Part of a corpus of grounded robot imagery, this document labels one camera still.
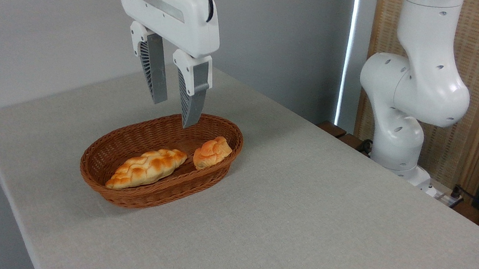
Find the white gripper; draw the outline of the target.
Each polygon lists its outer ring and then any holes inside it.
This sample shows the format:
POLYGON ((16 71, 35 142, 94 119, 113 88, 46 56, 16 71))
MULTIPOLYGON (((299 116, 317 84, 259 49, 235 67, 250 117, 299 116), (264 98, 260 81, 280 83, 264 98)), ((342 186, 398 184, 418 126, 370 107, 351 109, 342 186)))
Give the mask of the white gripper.
POLYGON ((213 0, 121 0, 134 21, 131 36, 154 103, 167 100, 163 38, 177 46, 182 125, 198 123, 206 90, 212 88, 212 57, 219 48, 217 10, 213 0))

